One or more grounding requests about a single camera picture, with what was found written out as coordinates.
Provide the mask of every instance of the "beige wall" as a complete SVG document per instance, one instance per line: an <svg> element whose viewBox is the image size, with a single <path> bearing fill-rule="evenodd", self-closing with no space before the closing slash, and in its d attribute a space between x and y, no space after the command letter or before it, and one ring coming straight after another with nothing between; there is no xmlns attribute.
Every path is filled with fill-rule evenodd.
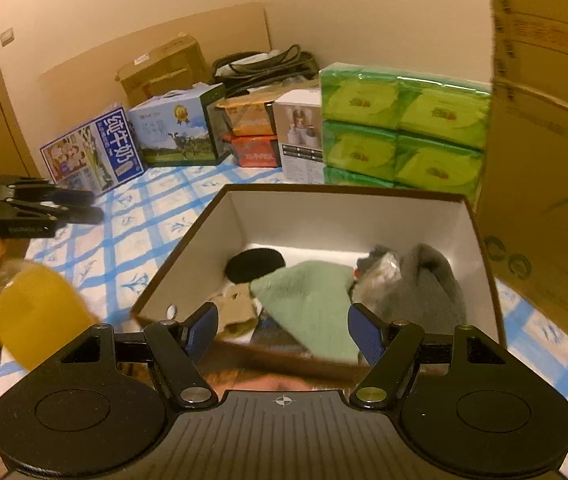
<svg viewBox="0 0 568 480"><path fill-rule="evenodd" d="M267 4L273 44L301 43L322 64L384 64L488 81L488 0L0 0L0 33L15 41L0 63L17 117L46 174L38 147L47 131L37 78L64 60L142 28L237 3ZM78 123L86 118L78 118Z"/></svg>

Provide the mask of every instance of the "metal screw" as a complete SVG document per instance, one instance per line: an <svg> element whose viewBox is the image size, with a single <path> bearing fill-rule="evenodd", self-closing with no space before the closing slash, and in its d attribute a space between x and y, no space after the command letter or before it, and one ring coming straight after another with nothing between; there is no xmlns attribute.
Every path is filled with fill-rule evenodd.
<svg viewBox="0 0 568 480"><path fill-rule="evenodd" d="M386 398L386 392L375 386L360 388L355 395L362 402L381 402Z"/></svg>
<svg viewBox="0 0 568 480"><path fill-rule="evenodd" d="M166 319L175 319L177 317L177 307L174 304L170 304L166 309Z"/></svg>
<svg viewBox="0 0 568 480"><path fill-rule="evenodd" d="M190 388L182 390L179 397L190 404L198 404L200 402L206 402L206 400L212 397L212 394L207 388L191 386Z"/></svg>

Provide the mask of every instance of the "white box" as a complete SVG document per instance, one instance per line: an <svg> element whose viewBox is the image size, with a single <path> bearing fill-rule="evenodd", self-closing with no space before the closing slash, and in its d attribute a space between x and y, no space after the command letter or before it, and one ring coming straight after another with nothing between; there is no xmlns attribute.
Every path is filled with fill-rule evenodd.
<svg viewBox="0 0 568 480"><path fill-rule="evenodd" d="M247 248L279 250L287 266L324 260L355 267L380 244L403 255L426 243L449 261L466 319L506 345L493 276L463 196L420 190L233 184L217 194L142 292L142 324L177 306L184 320L227 280L228 260Z"/></svg>
<svg viewBox="0 0 568 480"><path fill-rule="evenodd" d="M273 103L273 116L285 179L323 184L320 89L287 92Z"/></svg>

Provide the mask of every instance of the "cardboard box flap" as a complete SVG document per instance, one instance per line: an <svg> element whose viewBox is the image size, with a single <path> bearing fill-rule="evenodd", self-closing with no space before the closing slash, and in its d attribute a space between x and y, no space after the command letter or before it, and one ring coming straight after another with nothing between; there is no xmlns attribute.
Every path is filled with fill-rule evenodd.
<svg viewBox="0 0 568 480"><path fill-rule="evenodd" d="M281 91L268 91L268 92L252 92L248 95L240 95L237 97L229 97L217 104L218 108L237 108L242 106L249 106L254 104L272 103L283 92Z"/></svg>
<svg viewBox="0 0 568 480"><path fill-rule="evenodd" d="M497 277L568 334L568 0L492 0L478 225Z"/></svg>
<svg viewBox="0 0 568 480"><path fill-rule="evenodd" d="M568 0L492 0L494 75L568 102Z"/></svg>
<svg viewBox="0 0 568 480"><path fill-rule="evenodd" d="M152 79L150 79L148 81L148 83L152 84L157 84L157 83L162 83L163 81L169 80L169 79L176 79L176 78L181 78L181 77L187 77L190 78L190 70L188 68L180 68L179 70L176 70L175 72L168 72L167 74L161 75L159 77L153 77Z"/></svg>

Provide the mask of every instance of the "plastic bottle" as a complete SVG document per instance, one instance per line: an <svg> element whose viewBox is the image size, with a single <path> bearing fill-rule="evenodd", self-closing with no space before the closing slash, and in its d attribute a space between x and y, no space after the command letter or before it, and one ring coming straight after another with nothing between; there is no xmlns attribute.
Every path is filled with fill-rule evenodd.
<svg viewBox="0 0 568 480"><path fill-rule="evenodd" d="M32 370L97 319L60 274L5 253L0 239L0 342Z"/></svg>

